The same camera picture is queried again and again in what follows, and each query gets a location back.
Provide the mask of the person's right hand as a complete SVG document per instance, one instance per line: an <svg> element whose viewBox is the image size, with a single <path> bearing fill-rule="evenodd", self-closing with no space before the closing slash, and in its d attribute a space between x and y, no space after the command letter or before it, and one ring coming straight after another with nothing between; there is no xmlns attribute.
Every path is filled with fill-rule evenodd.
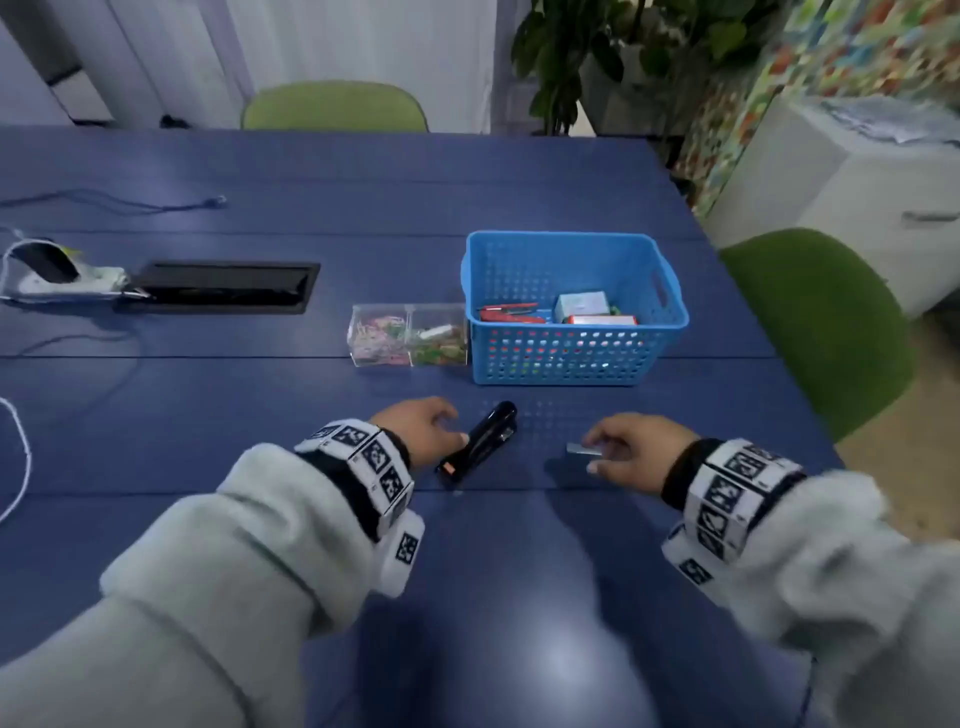
<svg viewBox="0 0 960 728"><path fill-rule="evenodd" d="M678 422L636 412L623 412L597 422L582 445L602 448L604 457L621 454L636 461L636 479L604 479L645 495L660 496L673 466L699 436Z"/></svg>

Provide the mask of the person's left hand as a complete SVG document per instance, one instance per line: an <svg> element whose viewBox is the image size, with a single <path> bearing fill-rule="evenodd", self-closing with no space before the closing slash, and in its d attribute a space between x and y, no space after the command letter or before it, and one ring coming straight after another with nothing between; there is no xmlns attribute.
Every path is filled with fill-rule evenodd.
<svg viewBox="0 0 960 728"><path fill-rule="evenodd" d="M432 395L397 402L372 415L368 421L396 435L410 455L411 467L420 469L451 455L425 453L427 429L455 431L448 429L447 424L457 417L456 408L446 398Z"/></svg>

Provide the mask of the black stapler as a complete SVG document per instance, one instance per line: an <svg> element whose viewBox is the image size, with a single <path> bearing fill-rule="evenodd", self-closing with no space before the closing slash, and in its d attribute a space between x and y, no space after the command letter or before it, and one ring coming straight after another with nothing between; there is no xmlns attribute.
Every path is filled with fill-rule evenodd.
<svg viewBox="0 0 960 728"><path fill-rule="evenodd" d="M435 475L445 490L459 488L495 451L510 441L518 431L518 407L503 400L493 407L469 431L466 445L441 460Z"/></svg>

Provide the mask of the person's right forearm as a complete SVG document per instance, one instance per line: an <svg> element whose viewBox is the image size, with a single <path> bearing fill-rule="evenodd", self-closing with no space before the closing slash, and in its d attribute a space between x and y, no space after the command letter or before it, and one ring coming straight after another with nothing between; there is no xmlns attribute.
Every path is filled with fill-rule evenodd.
<svg viewBox="0 0 960 728"><path fill-rule="evenodd" d="M960 540L910 540L870 477L807 476L751 533L711 601L813 659L839 728L960 728Z"/></svg>

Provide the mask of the person's left forearm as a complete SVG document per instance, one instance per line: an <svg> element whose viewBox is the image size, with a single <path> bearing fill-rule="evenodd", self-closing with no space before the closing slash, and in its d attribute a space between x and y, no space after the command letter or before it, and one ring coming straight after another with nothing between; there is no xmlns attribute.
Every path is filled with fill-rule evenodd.
<svg viewBox="0 0 960 728"><path fill-rule="evenodd" d="M300 659L352 626L375 550L333 481L259 443L167 509L99 600L0 668L0 728L296 728Z"/></svg>

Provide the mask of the white marker wristband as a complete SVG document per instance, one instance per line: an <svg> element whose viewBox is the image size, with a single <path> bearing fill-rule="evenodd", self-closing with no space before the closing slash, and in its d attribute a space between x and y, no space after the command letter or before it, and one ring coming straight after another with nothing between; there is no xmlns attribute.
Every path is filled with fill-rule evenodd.
<svg viewBox="0 0 960 728"><path fill-rule="evenodd" d="M415 481L398 436L370 422L334 420L294 447L333 481L374 549L371 587L388 599L405 591L426 524L410 509Z"/></svg>
<svg viewBox="0 0 960 728"><path fill-rule="evenodd" d="M688 582L716 595L759 524L807 478L798 463L745 439L700 439L668 474L663 495L680 520L661 550Z"/></svg>

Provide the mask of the clear box of paper clips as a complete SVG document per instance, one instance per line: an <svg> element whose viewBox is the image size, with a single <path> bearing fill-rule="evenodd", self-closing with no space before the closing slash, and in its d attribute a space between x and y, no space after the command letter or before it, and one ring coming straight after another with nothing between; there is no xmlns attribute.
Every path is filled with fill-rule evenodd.
<svg viewBox="0 0 960 728"><path fill-rule="evenodd" d="M470 329L458 302L355 304L346 344L357 367L470 363Z"/></svg>

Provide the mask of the blue plastic basket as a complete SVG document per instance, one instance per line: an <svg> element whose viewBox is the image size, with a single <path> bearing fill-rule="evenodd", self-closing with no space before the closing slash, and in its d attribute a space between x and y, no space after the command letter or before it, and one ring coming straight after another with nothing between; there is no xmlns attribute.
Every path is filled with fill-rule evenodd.
<svg viewBox="0 0 960 728"><path fill-rule="evenodd" d="M474 382L633 386L690 324L682 288L645 234L475 231L461 263ZM601 290L639 325L554 321L559 295ZM485 306L536 303L545 324L486 322Z"/></svg>

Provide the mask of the red stapler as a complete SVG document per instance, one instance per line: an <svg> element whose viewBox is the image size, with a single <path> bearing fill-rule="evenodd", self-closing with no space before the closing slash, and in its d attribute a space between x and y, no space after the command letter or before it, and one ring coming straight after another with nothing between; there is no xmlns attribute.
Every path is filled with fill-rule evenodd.
<svg viewBox="0 0 960 728"><path fill-rule="evenodd" d="M486 323L544 325L547 320L540 315L537 306L536 302L485 305L479 308L478 317Z"/></svg>

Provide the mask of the white and teal small box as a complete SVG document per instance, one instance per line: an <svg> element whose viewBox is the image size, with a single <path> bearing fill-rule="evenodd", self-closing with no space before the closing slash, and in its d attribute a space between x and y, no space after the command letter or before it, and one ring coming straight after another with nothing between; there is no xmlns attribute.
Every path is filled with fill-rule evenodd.
<svg viewBox="0 0 960 728"><path fill-rule="evenodd" d="M567 324L577 317L609 316L611 306L601 290L566 293L558 295L553 315L556 323Z"/></svg>

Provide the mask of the green chair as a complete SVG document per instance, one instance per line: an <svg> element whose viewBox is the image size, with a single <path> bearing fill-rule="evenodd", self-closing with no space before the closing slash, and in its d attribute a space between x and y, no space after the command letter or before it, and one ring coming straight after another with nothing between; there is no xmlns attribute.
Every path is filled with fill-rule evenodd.
<svg viewBox="0 0 960 728"><path fill-rule="evenodd" d="M793 227L719 258L834 443L906 393L915 375L908 320L853 249Z"/></svg>
<svg viewBox="0 0 960 728"><path fill-rule="evenodd" d="M418 100L395 85L327 79L258 92L241 116L245 131L428 133Z"/></svg>

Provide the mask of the white cabinet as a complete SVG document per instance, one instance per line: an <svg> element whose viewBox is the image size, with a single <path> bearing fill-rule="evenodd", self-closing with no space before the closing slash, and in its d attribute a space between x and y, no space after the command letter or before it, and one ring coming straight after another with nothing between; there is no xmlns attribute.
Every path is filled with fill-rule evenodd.
<svg viewBox="0 0 960 728"><path fill-rule="evenodd" d="M960 291L960 149L871 140L777 99L702 227L717 249L788 228L834 237L914 319Z"/></svg>

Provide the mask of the white power strip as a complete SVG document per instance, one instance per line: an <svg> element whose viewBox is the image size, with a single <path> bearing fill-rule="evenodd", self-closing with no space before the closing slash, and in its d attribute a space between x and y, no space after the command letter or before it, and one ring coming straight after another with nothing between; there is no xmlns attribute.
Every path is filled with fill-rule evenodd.
<svg viewBox="0 0 960 728"><path fill-rule="evenodd" d="M12 270L0 289L0 302L24 306L90 303L115 299L131 283L123 268L80 264L70 282L50 282L29 268Z"/></svg>

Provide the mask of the green potted plant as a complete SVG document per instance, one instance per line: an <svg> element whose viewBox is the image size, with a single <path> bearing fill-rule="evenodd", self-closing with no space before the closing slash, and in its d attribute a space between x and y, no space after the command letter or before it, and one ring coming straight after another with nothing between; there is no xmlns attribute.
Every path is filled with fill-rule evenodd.
<svg viewBox="0 0 960 728"><path fill-rule="evenodd" d="M568 136L593 62L633 90L668 135L719 71L755 61L788 0L531 0L510 43L510 68L534 79L528 113L541 137Z"/></svg>

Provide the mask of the colourful mosaic panel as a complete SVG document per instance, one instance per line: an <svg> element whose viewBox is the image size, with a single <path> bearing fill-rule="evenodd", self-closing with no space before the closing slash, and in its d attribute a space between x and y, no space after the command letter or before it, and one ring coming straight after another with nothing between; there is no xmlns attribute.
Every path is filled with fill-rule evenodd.
<svg viewBox="0 0 960 728"><path fill-rule="evenodd" d="M886 95L960 107L960 0L789 0L757 60L714 76L674 175L705 221L779 97Z"/></svg>

